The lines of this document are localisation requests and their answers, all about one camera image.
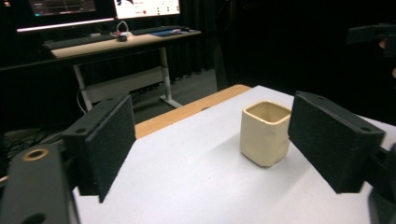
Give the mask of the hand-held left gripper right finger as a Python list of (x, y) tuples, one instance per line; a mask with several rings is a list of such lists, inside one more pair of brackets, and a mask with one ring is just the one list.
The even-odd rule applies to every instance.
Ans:
[(386, 188), (381, 144), (386, 133), (329, 99), (294, 94), (290, 141), (336, 193), (356, 193), (365, 182)]

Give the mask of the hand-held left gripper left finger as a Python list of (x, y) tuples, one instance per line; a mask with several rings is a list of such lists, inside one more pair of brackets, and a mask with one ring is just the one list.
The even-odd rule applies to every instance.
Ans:
[(66, 129), (62, 138), (77, 166), (79, 193), (96, 195), (103, 202), (136, 140), (131, 96), (101, 101)]

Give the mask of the cream square ceramic cup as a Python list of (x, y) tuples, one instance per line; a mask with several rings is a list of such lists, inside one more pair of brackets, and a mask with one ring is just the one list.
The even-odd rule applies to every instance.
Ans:
[(248, 105), (242, 110), (240, 150), (260, 167), (271, 167), (287, 155), (291, 110), (271, 101)]

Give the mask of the wooden desk with white legs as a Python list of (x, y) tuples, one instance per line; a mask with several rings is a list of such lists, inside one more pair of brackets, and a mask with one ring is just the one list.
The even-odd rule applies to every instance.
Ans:
[[(51, 53), (57, 60), (74, 60), (73, 69), (78, 81), (80, 94), (87, 110), (92, 109), (92, 104), (111, 96), (129, 93), (130, 91), (147, 87), (162, 82), (164, 94), (160, 99), (173, 108), (181, 104), (173, 99), (170, 76), (167, 62), (166, 47), (181, 40), (185, 35), (158, 37), (154, 35), (128, 35), (126, 42), (108, 40), (75, 46), (64, 49), (54, 49)], [(82, 76), (80, 66), (87, 62), (107, 60), (128, 54), (136, 54), (146, 50), (156, 49), (161, 58), (161, 65), (135, 75), (105, 81), (87, 86)]]

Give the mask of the black keyboard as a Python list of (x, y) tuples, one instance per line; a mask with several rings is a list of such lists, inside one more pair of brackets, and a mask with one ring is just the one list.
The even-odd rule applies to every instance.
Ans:
[(157, 26), (157, 27), (150, 27), (150, 28), (145, 28), (145, 29), (132, 30), (131, 34), (132, 35), (146, 35), (146, 34), (152, 34), (152, 33), (156, 33), (156, 32), (175, 30), (175, 29), (179, 29), (180, 27), (181, 26), (178, 26), (178, 25)]
[(64, 49), (64, 48), (71, 48), (75, 46), (87, 45), (91, 43), (103, 42), (114, 39), (115, 39), (114, 35), (85, 36), (74, 39), (46, 42), (43, 44), (43, 47), (49, 50)]

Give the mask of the black curtain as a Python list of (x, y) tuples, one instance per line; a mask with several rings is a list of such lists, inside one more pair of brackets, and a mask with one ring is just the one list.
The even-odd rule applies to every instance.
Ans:
[(180, 0), (181, 14), (173, 24), (189, 28), (181, 40), (166, 48), (171, 81), (214, 67), (213, 52), (218, 44), (215, 18), (222, 0)]

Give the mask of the dark computer monitor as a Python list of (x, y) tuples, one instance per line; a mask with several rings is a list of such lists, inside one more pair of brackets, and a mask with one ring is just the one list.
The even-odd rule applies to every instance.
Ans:
[(115, 20), (113, 0), (8, 0), (18, 33)]

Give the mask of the bright computer monitor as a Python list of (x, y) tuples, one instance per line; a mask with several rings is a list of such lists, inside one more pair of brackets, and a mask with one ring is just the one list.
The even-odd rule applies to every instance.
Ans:
[(178, 15), (179, 0), (114, 0), (118, 19)]

